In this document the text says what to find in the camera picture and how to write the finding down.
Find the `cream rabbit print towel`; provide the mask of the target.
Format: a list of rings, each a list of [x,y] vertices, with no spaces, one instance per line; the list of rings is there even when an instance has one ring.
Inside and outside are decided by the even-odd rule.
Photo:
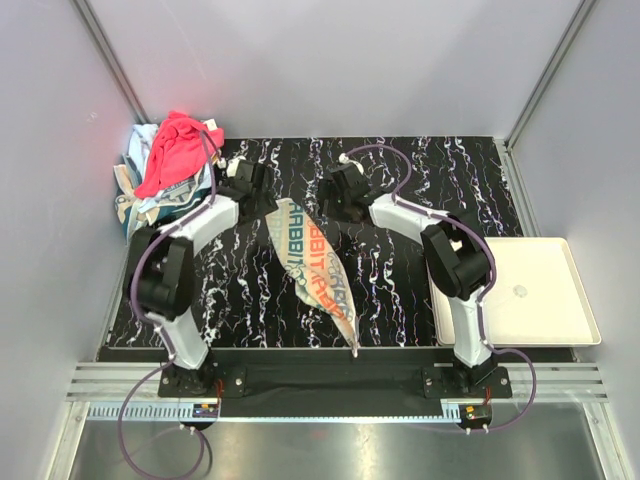
[[[298,298],[328,314],[357,357],[359,315],[346,270],[323,231],[290,198],[278,200],[276,210],[265,220],[277,258],[295,282]]]

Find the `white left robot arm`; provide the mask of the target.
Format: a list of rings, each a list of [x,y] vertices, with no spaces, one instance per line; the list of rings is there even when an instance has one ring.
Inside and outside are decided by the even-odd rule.
[[[208,394],[216,382],[216,372],[204,364],[209,349],[191,309],[194,259],[225,231],[276,211],[273,181],[269,166],[234,159],[195,209],[159,228],[140,228],[129,240],[122,295],[136,317],[153,326],[193,395]]]

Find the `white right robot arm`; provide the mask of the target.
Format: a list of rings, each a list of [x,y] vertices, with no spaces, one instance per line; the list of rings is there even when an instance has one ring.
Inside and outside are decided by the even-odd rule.
[[[496,362],[478,304],[493,285],[496,266],[477,215],[467,209],[429,209],[374,189],[354,163],[332,169],[319,181],[317,201],[322,216],[391,230],[422,245],[429,279],[449,300],[455,387],[470,397],[486,389]]]

